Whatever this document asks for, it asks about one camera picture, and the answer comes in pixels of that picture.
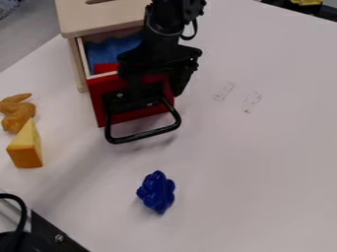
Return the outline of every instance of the blue knobby ball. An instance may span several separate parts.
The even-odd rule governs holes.
[[[157,170],[145,177],[137,190],[137,196],[146,207],[163,214],[174,202],[174,189],[174,182]]]

